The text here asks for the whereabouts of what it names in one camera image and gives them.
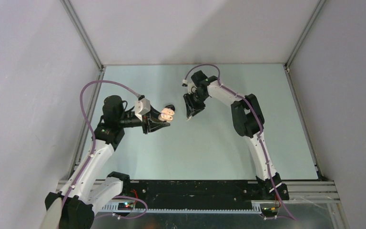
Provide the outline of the white earbud charging case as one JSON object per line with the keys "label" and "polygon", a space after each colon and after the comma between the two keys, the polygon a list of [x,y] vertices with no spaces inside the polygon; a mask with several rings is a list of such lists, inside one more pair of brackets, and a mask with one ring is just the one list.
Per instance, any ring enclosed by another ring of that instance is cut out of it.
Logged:
{"label": "white earbud charging case", "polygon": [[158,115],[158,119],[161,121],[171,122],[174,114],[174,110],[170,108],[163,108],[161,113]]}

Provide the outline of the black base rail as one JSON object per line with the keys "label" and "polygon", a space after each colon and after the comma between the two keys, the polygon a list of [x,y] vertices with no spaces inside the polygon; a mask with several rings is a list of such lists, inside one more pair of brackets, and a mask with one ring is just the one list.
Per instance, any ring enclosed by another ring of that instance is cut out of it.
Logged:
{"label": "black base rail", "polygon": [[247,180],[136,180],[122,193],[143,200],[137,207],[150,210],[251,210],[256,200],[289,200],[286,184],[268,194]]}

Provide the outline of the black earbud charging case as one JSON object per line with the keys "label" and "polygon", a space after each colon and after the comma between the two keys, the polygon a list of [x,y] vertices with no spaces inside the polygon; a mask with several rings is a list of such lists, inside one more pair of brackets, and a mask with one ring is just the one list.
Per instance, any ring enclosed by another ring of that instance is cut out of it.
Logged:
{"label": "black earbud charging case", "polygon": [[175,111],[175,106],[173,104],[166,105],[165,108]]}

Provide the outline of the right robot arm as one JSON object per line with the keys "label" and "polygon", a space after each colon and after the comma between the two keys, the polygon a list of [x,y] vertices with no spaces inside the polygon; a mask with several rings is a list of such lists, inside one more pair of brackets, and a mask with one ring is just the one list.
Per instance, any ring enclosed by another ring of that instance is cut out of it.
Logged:
{"label": "right robot arm", "polygon": [[254,94],[241,95],[224,86],[216,76],[207,77],[202,71],[183,79],[187,93],[183,98],[188,119],[205,109],[205,100],[215,98],[231,109],[233,127],[246,141],[256,169],[258,193],[263,199],[277,194],[282,180],[274,167],[264,138],[264,116]]}

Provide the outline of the aluminium frame rail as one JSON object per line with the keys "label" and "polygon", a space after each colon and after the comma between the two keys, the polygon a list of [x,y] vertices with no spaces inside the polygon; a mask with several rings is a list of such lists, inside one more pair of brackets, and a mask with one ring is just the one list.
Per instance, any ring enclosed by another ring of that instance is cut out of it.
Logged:
{"label": "aluminium frame rail", "polygon": [[131,180],[122,173],[111,173],[96,180],[88,199],[71,194],[61,204],[62,215],[89,216],[94,213],[93,195],[105,188],[114,194],[102,210],[147,210],[149,212],[249,212],[259,203],[335,203],[340,200],[335,185],[324,181],[289,181],[277,177],[267,180]]}

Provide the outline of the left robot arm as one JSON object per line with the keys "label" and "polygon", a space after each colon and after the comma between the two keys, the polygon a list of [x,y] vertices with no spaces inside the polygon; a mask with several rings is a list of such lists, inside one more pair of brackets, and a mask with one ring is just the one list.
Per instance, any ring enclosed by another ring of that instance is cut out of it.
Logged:
{"label": "left robot arm", "polygon": [[111,172],[97,188],[93,184],[113,155],[125,128],[141,127],[144,134],[170,126],[175,113],[170,104],[160,112],[143,95],[127,110],[118,95],[105,98],[102,116],[92,134],[91,148],[73,175],[57,193],[45,199],[47,209],[42,229],[89,229],[97,213],[113,198],[129,199],[132,192],[127,174]]}

